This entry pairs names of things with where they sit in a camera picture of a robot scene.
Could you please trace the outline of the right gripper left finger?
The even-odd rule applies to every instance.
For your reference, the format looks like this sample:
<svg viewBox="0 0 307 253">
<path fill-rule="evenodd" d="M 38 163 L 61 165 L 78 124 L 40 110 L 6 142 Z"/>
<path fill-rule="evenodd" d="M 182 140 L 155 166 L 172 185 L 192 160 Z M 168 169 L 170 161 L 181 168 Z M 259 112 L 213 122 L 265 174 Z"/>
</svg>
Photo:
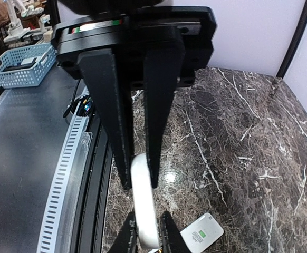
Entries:
<svg viewBox="0 0 307 253">
<path fill-rule="evenodd" d="M 135 212 L 128 213 L 113 245 L 108 253 L 136 253 L 137 245 L 137 223 Z"/>
</svg>

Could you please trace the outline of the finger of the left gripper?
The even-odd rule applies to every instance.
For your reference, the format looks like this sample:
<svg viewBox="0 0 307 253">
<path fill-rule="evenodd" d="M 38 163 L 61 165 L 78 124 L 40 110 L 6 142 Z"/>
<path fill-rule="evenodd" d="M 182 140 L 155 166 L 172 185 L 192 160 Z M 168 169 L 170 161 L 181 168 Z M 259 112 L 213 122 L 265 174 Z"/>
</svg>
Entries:
<svg viewBox="0 0 307 253">
<path fill-rule="evenodd" d="M 153 188 L 158 186 L 162 137 L 169 117 L 184 46 L 149 50 L 143 64 L 146 157 Z"/>
<path fill-rule="evenodd" d="M 129 190 L 132 158 L 130 91 L 119 84 L 116 58 L 111 51 L 83 52 L 78 57 L 78 66 L 107 133 L 122 187 Z"/>
</svg>

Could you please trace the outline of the white battery cover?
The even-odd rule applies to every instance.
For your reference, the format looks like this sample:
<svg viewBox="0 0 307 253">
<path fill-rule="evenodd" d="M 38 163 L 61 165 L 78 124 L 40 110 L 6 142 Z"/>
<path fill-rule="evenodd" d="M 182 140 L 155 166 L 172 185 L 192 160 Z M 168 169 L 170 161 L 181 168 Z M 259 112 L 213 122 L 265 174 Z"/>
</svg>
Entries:
<svg viewBox="0 0 307 253">
<path fill-rule="evenodd" d="M 130 168 L 137 233 L 142 249 L 160 247 L 151 177 L 145 153 L 134 157 Z"/>
</svg>

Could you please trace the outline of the white remote control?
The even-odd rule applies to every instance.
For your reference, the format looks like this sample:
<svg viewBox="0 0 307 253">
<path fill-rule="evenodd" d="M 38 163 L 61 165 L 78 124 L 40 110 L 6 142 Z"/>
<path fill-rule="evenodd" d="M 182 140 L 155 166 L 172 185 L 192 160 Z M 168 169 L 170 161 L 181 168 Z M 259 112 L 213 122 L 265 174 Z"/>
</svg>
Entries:
<svg viewBox="0 0 307 253">
<path fill-rule="evenodd" d="M 207 212 L 183 229 L 180 234 L 190 252 L 200 253 L 217 241 L 224 234 L 224 229 Z"/>
</svg>

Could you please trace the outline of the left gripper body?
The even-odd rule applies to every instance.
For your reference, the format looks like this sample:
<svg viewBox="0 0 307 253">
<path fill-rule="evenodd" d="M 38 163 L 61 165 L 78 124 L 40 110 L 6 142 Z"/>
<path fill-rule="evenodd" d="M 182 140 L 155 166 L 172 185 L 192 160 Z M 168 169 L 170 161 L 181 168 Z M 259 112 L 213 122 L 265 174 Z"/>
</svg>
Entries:
<svg viewBox="0 0 307 253">
<path fill-rule="evenodd" d="M 57 24 L 51 43 L 61 67 L 88 87 L 117 81 L 142 89 L 150 66 L 166 69 L 178 87 L 188 87 L 213 54 L 216 28 L 210 7 L 146 7 L 130 15 L 103 13 Z"/>
</svg>

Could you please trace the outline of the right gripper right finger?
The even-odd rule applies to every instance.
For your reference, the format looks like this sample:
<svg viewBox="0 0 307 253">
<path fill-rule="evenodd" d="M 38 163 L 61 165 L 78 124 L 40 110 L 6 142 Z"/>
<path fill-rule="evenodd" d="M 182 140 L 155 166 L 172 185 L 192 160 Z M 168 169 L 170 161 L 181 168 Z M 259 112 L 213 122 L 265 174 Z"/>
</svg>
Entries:
<svg viewBox="0 0 307 253">
<path fill-rule="evenodd" d="M 162 239 L 162 252 L 189 252 L 189 249 L 169 211 L 164 211 L 160 217 L 160 232 Z"/>
</svg>

